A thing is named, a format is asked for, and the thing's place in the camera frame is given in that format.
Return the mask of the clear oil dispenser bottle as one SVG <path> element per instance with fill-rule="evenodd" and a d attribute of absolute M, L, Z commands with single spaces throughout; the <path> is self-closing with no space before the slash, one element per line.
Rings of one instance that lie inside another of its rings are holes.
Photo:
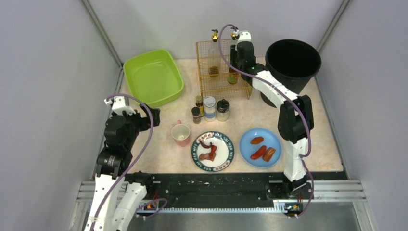
<path fill-rule="evenodd" d="M 230 34 L 230 36 L 231 36 L 231 39 L 233 40 L 233 41 L 235 41 L 235 40 L 238 40 L 239 39 L 239 37 L 240 37 L 240 31 L 239 31 L 239 29 L 237 28 L 237 27 L 235 27 L 235 26 L 232 26 L 231 27 L 231 34 Z"/>

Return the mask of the red sauce bottle yellow cap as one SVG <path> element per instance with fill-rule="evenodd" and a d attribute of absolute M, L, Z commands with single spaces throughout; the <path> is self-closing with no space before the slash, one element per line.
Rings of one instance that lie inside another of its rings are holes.
<path fill-rule="evenodd" d="M 239 73 L 236 72 L 234 69 L 229 68 L 229 75 L 227 81 L 230 84 L 236 84 L 238 82 Z"/>

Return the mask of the dark sauce dispenser bottle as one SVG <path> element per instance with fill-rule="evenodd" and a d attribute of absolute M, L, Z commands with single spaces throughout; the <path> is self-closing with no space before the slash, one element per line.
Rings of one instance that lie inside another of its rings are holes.
<path fill-rule="evenodd" d="M 208 49 L 208 73 L 210 77 L 217 77 L 220 70 L 220 56 L 218 46 L 218 30 L 212 29 L 211 46 Z"/>

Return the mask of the glass jar black lid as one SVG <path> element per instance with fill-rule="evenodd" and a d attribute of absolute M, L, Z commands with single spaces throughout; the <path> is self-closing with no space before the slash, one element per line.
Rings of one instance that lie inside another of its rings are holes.
<path fill-rule="evenodd" d="M 222 99 L 217 102 L 216 106 L 216 118 L 218 121 L 225 122 L 230 116 L 230 103 L 226 99 Z"/>

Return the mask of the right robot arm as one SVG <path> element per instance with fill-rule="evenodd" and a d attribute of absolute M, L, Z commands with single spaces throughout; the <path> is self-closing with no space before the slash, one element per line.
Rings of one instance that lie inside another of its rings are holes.
<path fill-rule="evenodd" d="M 304 159 L 311 154 L 314 128 L 311 98 L 299 93 L 319 71 L 321 57 L 303 41 L 283 39 L 269 46 L 265 61 L 265 64 L 256 61 L 250 41 L 231 46 L 230 68 L 279 110 L 278 132 L 286 142 L 283 184 L 289 191 L 295 191 L 307 184 Z"/>

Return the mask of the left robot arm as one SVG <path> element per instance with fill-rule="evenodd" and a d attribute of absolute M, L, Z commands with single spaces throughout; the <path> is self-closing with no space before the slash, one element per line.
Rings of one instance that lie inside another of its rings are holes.
<path fill-rule="evenodd" d="M 86 231 L 125 231 L 153 180 L 147 173 L 123 176 L 133 158 L 131 149 L 142 131 L 160 124 L 160 109 L 143 108 L 142 117 L 129 106 L 112 113 L 105 123 L 104 148 L 96 161 L 95 190 Z"/>

